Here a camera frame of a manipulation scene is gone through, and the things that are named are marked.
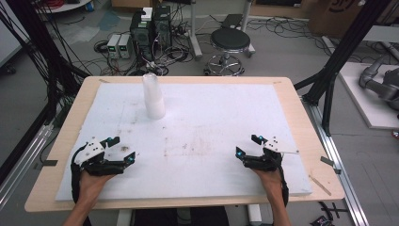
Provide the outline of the person's dark trousers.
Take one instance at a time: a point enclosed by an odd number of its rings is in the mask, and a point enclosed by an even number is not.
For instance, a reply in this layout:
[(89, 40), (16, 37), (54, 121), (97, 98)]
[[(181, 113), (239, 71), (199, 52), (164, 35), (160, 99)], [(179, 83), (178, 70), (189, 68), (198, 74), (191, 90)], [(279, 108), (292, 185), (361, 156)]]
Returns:
[[(230, 226), (224, 206), (191, 207), (191, 226)], [(179, 226), (176, 208), (138, 209), (133, 226)]]

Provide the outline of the aluminium rail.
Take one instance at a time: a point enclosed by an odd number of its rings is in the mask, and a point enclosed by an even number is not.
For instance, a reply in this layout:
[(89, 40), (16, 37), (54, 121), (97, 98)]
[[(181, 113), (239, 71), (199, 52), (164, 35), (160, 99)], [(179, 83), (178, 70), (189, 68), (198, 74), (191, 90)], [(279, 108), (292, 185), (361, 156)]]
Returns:
[(6, 206), (18, 184), (23, 180), (50, 135), (53, 133), (53, 130), (53, 125), (43, 125), (32, 138), (27, 140), (27, 145), (22, 148), (22, 156), (11, 169), (6, 180), (0, 185), (0, 211)]
[(349, 176), (345, 170), (343, 161), (339, 155), (338, 149), (333, 141), (322, 127), (322, 112), (318, 106), (310, 105), (303, 102), (303, 105), (308, 112), (309, 118), (313, 123), (316, 134), (327, 153), (328, 159), (332, 162), (332, 168), (338, 176), (344, 191), (344, 202), (348, 209), (349, 215), (355, 226), (370, 226), (369, 221), (361, 207), (356, 191), (352, 186)]

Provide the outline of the grey power supply unit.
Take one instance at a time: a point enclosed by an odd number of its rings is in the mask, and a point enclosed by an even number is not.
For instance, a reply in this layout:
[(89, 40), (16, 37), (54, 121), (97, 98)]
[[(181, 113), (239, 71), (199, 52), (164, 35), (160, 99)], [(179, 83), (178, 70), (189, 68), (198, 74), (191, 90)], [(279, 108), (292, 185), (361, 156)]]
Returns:
[(120, 58), (119, 50), (120, 35), (114, 34), (107, 43), (107, 50), (110, 58)]
[(122, 34), (119, 40), (119, 49), (121, 58), (129, 58), (133, 51), (131, 36)]

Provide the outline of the stack of translucent plastic cups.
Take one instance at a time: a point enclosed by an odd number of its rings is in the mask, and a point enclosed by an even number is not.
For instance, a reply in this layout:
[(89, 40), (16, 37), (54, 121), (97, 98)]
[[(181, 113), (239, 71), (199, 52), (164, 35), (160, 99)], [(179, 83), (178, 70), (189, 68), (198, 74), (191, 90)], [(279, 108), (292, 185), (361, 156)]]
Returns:
[(144, 101), (147, 115), (150, 119), (160, 120), (166, 115), (165, 102), (158, 77), (154, 73), (144, 74), (142, 77)]

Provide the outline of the black round stool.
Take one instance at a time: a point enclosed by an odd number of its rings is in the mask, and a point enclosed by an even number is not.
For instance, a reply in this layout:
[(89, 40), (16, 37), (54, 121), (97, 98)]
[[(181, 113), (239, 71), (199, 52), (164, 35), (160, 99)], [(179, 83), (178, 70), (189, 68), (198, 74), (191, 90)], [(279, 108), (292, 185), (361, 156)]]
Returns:
[(220, 55), (212, 56), (203, 70), (205, 75), (238, 76), (245, 69), (239, 58), (234, 54), (244, 53), (250, 45), (250, 37), (243, 31), (224, 27), (211, 34), (211, 45)]

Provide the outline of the brown cardboard box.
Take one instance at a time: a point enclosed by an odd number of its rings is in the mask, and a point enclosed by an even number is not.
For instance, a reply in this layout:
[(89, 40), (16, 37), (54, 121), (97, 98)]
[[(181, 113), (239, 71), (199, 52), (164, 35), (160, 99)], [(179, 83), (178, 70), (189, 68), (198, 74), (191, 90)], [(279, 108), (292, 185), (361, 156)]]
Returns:
[(316, 36), (342, 38), (364, 4), (364, 0), (318, 0), (308, 28)]

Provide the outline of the thin wooden stick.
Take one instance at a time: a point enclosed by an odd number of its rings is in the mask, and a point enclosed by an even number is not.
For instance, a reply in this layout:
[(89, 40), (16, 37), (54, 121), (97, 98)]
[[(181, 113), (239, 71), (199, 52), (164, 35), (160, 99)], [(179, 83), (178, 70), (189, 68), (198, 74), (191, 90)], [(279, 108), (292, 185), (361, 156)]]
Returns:
[(320, 182), (318, 181), (316, 178), (314, 178), (312, 175), (309, 175), (310, 179), (312, 179), (314, 181), (315, 184), (317, 184), (325, 193), (328, 194), (328, 196), (331, 196), (332, 193)]

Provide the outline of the black clamp parts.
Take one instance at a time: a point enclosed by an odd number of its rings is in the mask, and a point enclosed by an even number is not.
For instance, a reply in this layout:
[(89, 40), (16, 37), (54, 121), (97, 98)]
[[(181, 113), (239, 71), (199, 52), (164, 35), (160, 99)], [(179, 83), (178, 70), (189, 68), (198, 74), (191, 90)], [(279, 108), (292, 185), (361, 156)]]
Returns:
[(311, 226), (335, 226), (333, 221), (340, 218), (340, 213), (347, 213), (347, 209), (338, 208), (335, 203), (328, 207), (325, 202), (319, 202), (321, 210), (325, 213), (310, 223)]

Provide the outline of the white metal stand leg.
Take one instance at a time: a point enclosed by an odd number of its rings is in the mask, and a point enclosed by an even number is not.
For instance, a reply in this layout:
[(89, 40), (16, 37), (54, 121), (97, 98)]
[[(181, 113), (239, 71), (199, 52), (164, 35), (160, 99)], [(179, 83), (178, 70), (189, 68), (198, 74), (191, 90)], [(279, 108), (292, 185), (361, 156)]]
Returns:
[(199, 60), (202, 58), (202, 51), (196, 36), (196, 0), (190, 0), (190, 23), (191, 27), (188, 31), (190, 44), (195, 60)]
[[(249, 19), (252, 2), (253, 2), (253, 0), (245, 0), (244, 9), (243, 9), (243, 18), (242, 18), (242, 24), (241, 24), (241, 30), (243, 32), (247, 32), (247, 23), (248, 23), (248, 19)], [(256, 53), (256, 50), (254, 49), (253, 45), (250, 44), (247, 49), (247, 56), (252, 57), (255, 53)]]

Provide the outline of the person's right hand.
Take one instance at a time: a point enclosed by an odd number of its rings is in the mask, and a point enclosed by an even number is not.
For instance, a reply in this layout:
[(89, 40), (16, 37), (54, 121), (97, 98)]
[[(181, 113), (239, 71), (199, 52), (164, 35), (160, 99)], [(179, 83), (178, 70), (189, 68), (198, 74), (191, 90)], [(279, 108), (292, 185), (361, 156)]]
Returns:
[(259, 176), (268, 197), (277, 197), (278, 195), (282, 195), (281, 179), (276, 170), (262, 171), (255, 169), (254, 172)]

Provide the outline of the white table leg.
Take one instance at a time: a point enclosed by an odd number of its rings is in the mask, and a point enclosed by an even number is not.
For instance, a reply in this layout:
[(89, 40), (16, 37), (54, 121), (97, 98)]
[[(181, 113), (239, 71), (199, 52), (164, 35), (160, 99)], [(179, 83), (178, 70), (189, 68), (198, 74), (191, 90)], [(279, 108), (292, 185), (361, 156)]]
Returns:
[(247, 214), (250, 226), (261, 226), (262, 214), (259, 204), (249, 204), (247, 206)]
[(133, 211), (131, 209), (120, 209), (117, 219), (117, 226), (131, 226)]

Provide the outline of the grey tape strip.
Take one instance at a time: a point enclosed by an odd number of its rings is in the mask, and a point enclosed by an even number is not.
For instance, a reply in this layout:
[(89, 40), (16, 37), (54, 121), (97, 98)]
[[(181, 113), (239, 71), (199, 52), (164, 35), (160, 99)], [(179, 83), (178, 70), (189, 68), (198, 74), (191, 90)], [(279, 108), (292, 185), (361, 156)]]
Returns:
[(342, 173), (342, 170), (341, 169), (337, 169), (335, 167), (334, 161), (330, 160), (329, 158), (321, 156), (320, 157), (320, 161), (322, 161), (323, 163), (331, 166), (336, 174), (340, 175)]

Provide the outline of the white foam mat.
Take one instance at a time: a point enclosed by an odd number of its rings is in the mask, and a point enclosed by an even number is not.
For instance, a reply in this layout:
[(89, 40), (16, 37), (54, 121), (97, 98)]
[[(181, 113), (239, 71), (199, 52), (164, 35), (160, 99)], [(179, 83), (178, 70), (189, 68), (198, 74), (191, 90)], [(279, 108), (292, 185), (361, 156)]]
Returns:
[(166, 114), (147, 115), (140, 84), (103, 83), (74, 146), (119, 137), (108, 160), (129, 153), (135, 163), (108, 182), (104, 200), (238, 197), (263, 194), (257, 175), (235, 150), (259, 156), (252, 141), (284, 143), (282, 167), (293, 196), (312, 192), (279, 98), (271, 85), (163, 84)]

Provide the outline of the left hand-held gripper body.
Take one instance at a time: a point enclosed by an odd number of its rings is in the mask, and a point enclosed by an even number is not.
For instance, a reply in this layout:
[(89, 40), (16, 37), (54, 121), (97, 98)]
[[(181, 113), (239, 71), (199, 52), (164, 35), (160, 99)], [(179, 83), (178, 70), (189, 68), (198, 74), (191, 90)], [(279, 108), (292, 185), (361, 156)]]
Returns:
[(93, 176), (122, 174), (126, 169), (124, 161), (109, 161), (104, 158), (104, 148), (96, 137), (93, 137), (73, 156), (73, 164), (80, 170), (86, 170)]

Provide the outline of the black computer tower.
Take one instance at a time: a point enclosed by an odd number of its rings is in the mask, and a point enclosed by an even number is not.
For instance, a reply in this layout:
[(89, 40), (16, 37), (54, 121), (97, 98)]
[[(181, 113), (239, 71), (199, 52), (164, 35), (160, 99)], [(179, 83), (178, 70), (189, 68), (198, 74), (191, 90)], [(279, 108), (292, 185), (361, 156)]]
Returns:
[(153, 21), (158, 44), (162, 48), (171, 46), (170, 6), (159, 6), (155, 8)]
[(142, 16), (145, 15), (143, 9), (137, 10), (132, 18), (130, 25), (130, 32), (133, 37), (133, 41), (137, 45), (138, 52), (142, 56), (153, 61), (152, 55), (152, 42), (153, 42), (153, 25), (152, 21), (144, 21)]

